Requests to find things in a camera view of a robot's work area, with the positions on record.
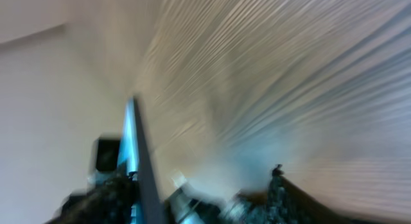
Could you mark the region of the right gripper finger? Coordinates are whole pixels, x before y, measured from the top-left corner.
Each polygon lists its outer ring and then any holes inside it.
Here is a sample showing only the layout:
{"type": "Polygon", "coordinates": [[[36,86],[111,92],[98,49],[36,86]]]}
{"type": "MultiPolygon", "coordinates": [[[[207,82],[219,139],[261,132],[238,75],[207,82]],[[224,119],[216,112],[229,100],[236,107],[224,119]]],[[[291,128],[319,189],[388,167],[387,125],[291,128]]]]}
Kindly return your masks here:
{"type": "Polygon", "coordinates": [[[272,170],[263,193],[239,193],[231,208],[233,223],[261,224],[375,224],[343,216],[321,204],[284,177],[282,165],[272,170]]]}

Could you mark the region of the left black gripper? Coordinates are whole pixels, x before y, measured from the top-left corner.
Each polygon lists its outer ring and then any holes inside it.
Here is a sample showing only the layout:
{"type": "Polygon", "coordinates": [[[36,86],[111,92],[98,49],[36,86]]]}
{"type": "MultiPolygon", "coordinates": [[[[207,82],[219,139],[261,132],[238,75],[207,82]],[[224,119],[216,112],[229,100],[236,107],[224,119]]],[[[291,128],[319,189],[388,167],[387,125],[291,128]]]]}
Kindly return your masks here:
{"type": "Polygon", "coordinates": [[[120,176],[120,136],[101,135],[92,146],[89,185],[84,193],[72,193],[58,215],[46,224],[127,224],[133,221],[132,206],[138,199],[138,183],[120,176]]]}

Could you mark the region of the blue Galaxy smartphone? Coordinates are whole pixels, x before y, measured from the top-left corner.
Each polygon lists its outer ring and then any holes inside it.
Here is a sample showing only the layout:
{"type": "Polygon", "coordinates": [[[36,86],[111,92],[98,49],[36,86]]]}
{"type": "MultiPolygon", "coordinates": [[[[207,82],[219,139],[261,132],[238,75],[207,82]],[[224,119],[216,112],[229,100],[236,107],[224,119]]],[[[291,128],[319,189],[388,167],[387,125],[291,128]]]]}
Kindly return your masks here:
{"type": "Polygon", "coordinates": [[[118,163],[125,165],[125,172],[134,187],[132,222],[167,223],[167,216],[155,181],[138,96],[132,96],[126,103],[118,163]]]}

